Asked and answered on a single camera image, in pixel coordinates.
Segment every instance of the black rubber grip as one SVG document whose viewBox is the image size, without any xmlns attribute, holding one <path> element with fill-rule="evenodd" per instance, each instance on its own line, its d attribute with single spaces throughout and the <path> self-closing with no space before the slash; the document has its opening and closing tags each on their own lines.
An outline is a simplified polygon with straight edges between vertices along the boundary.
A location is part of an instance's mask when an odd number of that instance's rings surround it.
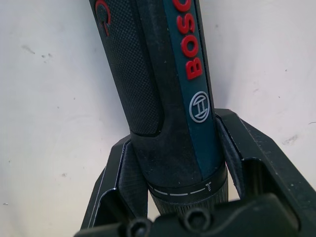
<svg viewBox="0 0 316 237">
<path fill-rule="evenodd" d="M 195 20 L 195 29 L 191 22 L 189 30 L 194 33 L 176 28 L 178 15 L 186 24 L 186 13 L 176 8 L 176 1 L 178 6 L 190 2 L 187 12 Z M 196 2 L 90 3 L 146 180 L 176 188 L 209 177 L 223 160 Z"/>
</svg>

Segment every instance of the bosch screwdriver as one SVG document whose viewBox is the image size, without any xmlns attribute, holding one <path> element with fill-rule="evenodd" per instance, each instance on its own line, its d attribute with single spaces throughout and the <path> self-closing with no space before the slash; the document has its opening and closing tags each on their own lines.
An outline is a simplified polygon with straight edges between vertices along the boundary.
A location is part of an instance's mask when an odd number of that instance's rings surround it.
<svg viewBox="0 0 316 237">
<path fill-rule="evenodd" d="M 198 0 L 90 0 L 161 214 L 228 200 Z"/>
</svg>

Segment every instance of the white wall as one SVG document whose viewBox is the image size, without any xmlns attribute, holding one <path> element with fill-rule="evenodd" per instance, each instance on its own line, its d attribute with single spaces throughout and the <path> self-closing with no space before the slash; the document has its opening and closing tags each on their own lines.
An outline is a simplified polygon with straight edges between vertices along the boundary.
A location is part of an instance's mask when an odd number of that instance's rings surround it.
<svg viewBox="0 0 316 237">
<path fill-rule="evenodd" d="M 200 3 L 215 106 L 271 136 L 316 188 L 316 2 Z M 0 236 L 72 236 L 127 134 L 88 0 L 2 0 Z"/>
</svg>

